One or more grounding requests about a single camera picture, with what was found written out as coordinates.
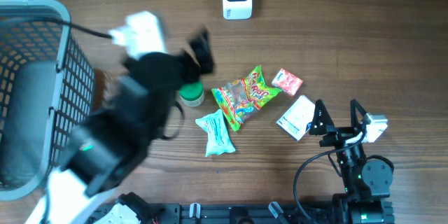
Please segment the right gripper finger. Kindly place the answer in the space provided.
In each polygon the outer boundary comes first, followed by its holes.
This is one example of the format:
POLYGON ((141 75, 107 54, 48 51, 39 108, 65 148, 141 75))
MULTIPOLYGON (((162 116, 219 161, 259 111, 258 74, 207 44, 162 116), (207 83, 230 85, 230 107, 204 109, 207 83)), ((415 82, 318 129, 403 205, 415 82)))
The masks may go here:
POLYGON ((363 126, 358 119, 358 114, 360 114, 361 118, 367 114, 367 111, 359 104, 356 99, 352 99, 350 101, 350 113, 351 113, 351 126, 356 128, 357 130, 361 130, 363 126))
POLYGON ((318 99, 315 103, 314 116, 309 129, 310 135, 324 135, 335 128, 335 124, 328 113, 322 99, 318 99))

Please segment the white medicine box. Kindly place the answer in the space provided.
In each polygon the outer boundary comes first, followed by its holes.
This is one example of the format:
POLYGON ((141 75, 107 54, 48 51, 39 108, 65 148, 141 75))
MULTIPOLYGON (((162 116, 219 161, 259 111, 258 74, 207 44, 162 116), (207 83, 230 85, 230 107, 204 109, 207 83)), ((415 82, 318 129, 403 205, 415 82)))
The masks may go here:
POLYGON ((301 95, 276 123, 296 141, 299 141, 311 127, 314 109, 315 104, 306 96, 301 95))

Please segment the green lid plastic jar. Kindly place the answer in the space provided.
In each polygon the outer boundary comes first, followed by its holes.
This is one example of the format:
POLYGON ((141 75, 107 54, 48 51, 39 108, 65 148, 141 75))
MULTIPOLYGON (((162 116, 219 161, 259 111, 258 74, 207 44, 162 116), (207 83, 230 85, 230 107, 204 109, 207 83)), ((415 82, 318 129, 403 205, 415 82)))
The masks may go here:
POLYGON ((204 87, 201 81, 185 84, 179 90, 182 102, 189 107, 199 106, 204 101, 204 87))

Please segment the green Haribo candy bag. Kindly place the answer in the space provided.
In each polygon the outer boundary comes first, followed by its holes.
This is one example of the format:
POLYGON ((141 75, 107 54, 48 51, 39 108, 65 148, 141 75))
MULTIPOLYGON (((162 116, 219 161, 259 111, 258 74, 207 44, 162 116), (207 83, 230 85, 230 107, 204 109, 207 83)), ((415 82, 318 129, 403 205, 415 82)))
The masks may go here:
POLYGON ((269 87, 258 65, 247 77, 211 90, 230 127, 237 132, 244 122, 276 97, 281 89, 269 87))

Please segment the mint wet wipes pack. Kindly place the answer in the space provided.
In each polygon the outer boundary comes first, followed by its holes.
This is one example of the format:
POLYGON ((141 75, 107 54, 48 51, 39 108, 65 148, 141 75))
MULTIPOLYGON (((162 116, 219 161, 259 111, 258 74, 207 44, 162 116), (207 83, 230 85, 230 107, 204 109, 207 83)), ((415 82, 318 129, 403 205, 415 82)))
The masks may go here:
POLYGON ((236 151, 229 138, 221 109, 196 119, 195 123, 207 133, 205 157, 236 151))

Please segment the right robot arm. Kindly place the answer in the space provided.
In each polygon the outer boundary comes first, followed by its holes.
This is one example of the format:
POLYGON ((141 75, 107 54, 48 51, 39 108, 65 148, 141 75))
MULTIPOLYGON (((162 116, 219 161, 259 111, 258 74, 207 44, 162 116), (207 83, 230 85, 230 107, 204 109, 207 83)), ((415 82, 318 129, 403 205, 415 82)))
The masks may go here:
POLYGON ((367 156, 363 144, 378 140, 388 127, 383 115, 368 113, 355 99, 350 102, 351 124, 336 127, 322 100, 315 103, 309 133, 321 135, 321 147, 333 147, 332 166, 342 178, 345 192, 332 196, 327 223, 393 223, 390 197, 393 163, 380 155, 367 156))

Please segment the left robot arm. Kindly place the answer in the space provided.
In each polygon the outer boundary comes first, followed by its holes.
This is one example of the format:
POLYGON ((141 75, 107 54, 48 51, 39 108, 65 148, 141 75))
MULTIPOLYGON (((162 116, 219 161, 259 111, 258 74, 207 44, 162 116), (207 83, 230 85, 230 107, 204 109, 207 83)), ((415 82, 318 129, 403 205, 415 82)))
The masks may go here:
POLYGON ((112 104, 72 129, 28 223, 84 223, 146 159, 151 142, 168 139, 169 113, 180 106, 177 92, 214 70, 205 27, 190 36, 188 45, 191 53, 152 48, 126 56, 122 63, 128 72, 119 77, 112 104))

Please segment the grey plastic mesh basket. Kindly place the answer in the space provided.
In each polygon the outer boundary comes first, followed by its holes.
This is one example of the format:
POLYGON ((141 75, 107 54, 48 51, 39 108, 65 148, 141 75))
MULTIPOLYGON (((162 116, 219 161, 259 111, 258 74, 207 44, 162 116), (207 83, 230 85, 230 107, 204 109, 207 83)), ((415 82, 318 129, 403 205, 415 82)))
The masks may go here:
POLYGON ((95 73, 56 0, 1 0, 1 200, 32 193, 92 109, 95 73))

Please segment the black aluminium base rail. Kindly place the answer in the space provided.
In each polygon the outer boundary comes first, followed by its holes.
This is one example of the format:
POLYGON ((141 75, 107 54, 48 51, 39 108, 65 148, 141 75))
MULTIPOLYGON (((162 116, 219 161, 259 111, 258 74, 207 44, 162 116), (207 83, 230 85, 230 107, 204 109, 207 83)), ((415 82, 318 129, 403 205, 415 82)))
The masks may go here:
POLYGON ((87 223, 381 223, 396 219, 392 203, 307 202, 307 220, 294 204, 149 204, 133 192, 99 207, 87 223))

